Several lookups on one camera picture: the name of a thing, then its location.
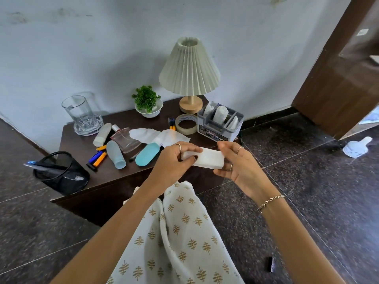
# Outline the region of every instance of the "white bowl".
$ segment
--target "white bowl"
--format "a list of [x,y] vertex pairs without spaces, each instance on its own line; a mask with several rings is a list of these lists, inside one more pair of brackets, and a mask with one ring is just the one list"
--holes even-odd
[[161,109],[163,107],[163,101],[161,99],[157,99],[155,101],[155,105],[157,106],[156,110],[154,110],[153,112],[150,112],[150,113],[141,112],[140,110],[137,109],[137,105],[135,105],[135,108],[136,108],[137,112],[142,114],[144,117],[147,117],[150,119],[152,117],[156,117],[157,115],[159,115],[159,113],[161,112]]

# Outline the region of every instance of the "wooden table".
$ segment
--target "wooden table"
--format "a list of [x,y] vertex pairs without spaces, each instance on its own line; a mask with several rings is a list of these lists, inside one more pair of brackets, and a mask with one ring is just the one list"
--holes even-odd
[[[201,96],[203,105],[208,100]],[[120,128],[153,128],[158,131],[168,129],[168,117],[176,118],[182,112],[179,109],[180,98],[165,101],[160,114],[152,119],[144,118],[135,109],[103,117],[104,123],[116,124]],[[199,133],[188,135],[190,142],[200,147],[216,149],[216,142],[202,136]],[[79,136],[73,131],[72,123],[63,127],[61,145],[59,150],[67,151],[90,173],[90,180],[82,191],[69,196],[63,196],[52,200],[55,203],[85,219],[96,224],[104,225],[122,206],[123,201],[132,196],[136,186],[140,186],[154,167],[156,156],[145,167],[139,167],[135,162],[129,163],[125,168],[118,170],[107,157],[95,173],[86,163],[96,153],[96,147],[92,144],[95,135]],[[140,145],[134,151],[125,154],[125,159],[139,152],[144,145]],[[192,183],[195,192],[201,193],[222,184],[223,178],[213,174],[212,170],[200,167],[191,167],[179,180],[187,180]]]

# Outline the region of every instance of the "gray organizer box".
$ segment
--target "gray organizer box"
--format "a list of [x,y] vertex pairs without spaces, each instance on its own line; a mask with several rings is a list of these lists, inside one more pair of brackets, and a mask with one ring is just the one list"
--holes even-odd
[[[211,102],[211,104],[215,105],[215,108],[205,117],[203,115],[205,107],[203,107],[197,113],[197,132],[216,142],[220,140],[226,140],[230,142],[234,141],[241,129],[244,120],[243,114],[235,111],[234,109],[226,107],[229,111],[228,116],[226,117],[223,124],[218,124],[214,122],[212,119],[216,113],[217,107],[219,107],[220,104],[216,104],[214,102]],[[230,131],[226,127],[233,120],[234,116],[237,116],[238,118],[238,125],[234,131]]]

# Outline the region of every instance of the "woman's right hand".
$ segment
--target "woman's right hand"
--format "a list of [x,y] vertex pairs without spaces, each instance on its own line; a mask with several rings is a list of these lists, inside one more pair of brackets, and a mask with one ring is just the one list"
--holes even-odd
[[250,152],[235,142],[217,142],[217,145],[223,155],[233,164],[233,167],[232,171],[215,169],[213,172],[216,175],[234,181],[257,205],[281,194]]

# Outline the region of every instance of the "patterned fabric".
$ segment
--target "patterned fabric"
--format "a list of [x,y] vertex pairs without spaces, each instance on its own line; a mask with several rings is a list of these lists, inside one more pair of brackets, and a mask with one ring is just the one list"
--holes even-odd
[[147,210],[107,284],[243,283],[192,185],[176,182]]

